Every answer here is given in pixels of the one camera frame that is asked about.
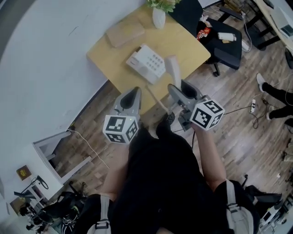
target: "flower vase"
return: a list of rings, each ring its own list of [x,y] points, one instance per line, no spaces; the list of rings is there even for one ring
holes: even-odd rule
[[[153,8],[152,11],[152,21],[157,29],[164,28],[166,21],[166,14],[163,10]]]

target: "white cabinet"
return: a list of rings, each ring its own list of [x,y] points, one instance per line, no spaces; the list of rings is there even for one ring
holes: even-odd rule
[[[208,5],[212,5],[216,2],[218,2],[218,0],[198,0],[199,3],[201,4],[202,8],[208,6]]]

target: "white cube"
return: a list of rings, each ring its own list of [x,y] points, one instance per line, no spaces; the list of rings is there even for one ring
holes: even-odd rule
[[[134,116],[106,115],[103,133],[110,142],[129,144],[138,131]]]
[[[195,105],[190,121],[208,130],[220,122],[224,112],[225,109],[215,100],[203,101]]]

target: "white sneaker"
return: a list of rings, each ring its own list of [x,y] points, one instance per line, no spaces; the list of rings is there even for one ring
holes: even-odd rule
[[[260,73],[258,73],[256,75],[256,80],[257,80],[257,83],[260,87],[261,92],[264,92],[264,90],[262,89],[262,85],[263,85],[263,83],[265,83],[265,79],[262,77],[262,75]]]
[[[271,120],[270,119],[270,113],[274,110],[274,107],[273,106],[270,106],[269,107],[269,111],[266,113],[266,119],[267,120]]]

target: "wooden table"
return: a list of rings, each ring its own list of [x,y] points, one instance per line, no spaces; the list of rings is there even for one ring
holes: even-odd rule
[[[268,45],[271,45],[279,40],[281,40],[290,51],[293,51],[293,41],[287,37],[285,37],[277,28],[273,18],[271,17],[271,11],[273,10],[272,8],[270,8],[267,4],[264,3],[263,0],[255,0],[255,3],[257,4],[258,8],[260,9],[261,12],[257,13],[256,16],[250,20],[247,23],[247,28],[250,34],[250,37],[252,39],[252,43],[254,46],[256,46],[258,49],[263,50],[265,49]],[[258,21],[260,20],[262,17],[265,17],[267,19],[267,21],[269,22],[270,26],[265,29],[264,31],[260,32],[256,32],[256,29],[254,28],[253,30],[251,30],[250,28]],[[271,32],[271,31],[275,31],[276,36],[265,41],[264,40],[264,36]]]
[[[145,89],[146,80],[126,64],[126,60],[143,43],[158,53],[162,58],[175,54],[181,69],[181,77],[185,79],[211,55],[187,30],[166,15],[164,29],[156,29],[152,22],[152,9],[146,5],[130,13],[126,18],[136,18],[145,28],[145,34],[114,48],[104,35],[87,52],[87,56],[103,72],[103,74],[121,92],[138,86],[142,89],[140,114],[144,114],[156,102]],[[156,98],[162,99],[168,94],[167,85],[172,83],[171,76],[165,73],[155,84],[150,85]]]

